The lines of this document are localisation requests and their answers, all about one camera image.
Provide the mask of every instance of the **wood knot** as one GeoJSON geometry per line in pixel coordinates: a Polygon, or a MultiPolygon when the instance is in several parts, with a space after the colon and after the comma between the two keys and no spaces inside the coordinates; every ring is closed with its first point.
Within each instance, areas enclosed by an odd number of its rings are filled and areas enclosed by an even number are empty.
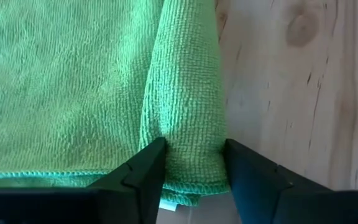
{"type": "Polygon", "coordinates": [[[318,18],[312,12],[301,12],[288,25],[287,44],[304,47],[311,42],[318,32],[318,18]]]}
{"type": "Polygon", "coordinates": [[[219,19],[219,21],[221,21],[221,22],[226,21],[226,19],[227,19],[226,13],[220,12],[220,13],[218,14],[218,19],[219,19]]]}

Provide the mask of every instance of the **textured fabric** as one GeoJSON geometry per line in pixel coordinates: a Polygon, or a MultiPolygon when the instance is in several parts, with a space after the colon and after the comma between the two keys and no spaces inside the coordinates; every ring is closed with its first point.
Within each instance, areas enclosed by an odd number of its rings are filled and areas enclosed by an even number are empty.
{"type": "Polygon", "coordinates": [[[227,190],[212,0],[0,0],[0,186],[86,186],[159,136],[165,200],[227,190]]]}

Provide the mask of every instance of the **black plastic part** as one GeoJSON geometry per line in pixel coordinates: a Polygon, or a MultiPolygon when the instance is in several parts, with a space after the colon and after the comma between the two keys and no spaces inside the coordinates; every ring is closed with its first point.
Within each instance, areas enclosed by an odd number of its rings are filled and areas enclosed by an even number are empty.
{"type": "Polygon", "coordinates": [[[226,140],[224,160],[243,223],[271,223],[280,192],[291,187],[277,174],[277,164],[231,139],[226,140]]]}
{"type": "Polygon", "coordinates": [[[232,139],[224,159],[243,223],[358,223],[358,191],[329,190],[232,139]]]}
{"type": "Polygon", "coordinates": [[[155,223],[165,178],[164,138],[87,188],[0,189],[4,223],[155,223]]]}

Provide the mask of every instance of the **green microfiber towel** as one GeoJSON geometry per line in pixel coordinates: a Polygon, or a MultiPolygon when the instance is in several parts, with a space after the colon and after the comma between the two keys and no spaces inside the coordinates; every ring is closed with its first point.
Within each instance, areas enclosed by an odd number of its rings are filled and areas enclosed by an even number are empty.
{"type": "Polygon", "coordinates": [[[0,186],[86,186],[155,138],[162,198],[227,191],[212,0],[0,0],[0,186]]]}

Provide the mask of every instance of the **wooden surface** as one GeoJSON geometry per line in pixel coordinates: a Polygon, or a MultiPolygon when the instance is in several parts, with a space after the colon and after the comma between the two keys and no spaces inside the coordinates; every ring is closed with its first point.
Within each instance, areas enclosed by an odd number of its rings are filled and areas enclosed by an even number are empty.
{"type": "MultiPolygon", "coordinates": [[[[332,189],[358,189],[358,0],[218,0],[216,12],[229,137],[332,189]]],[[[168,214],[238,223],[222,197],[168,214]]]]}

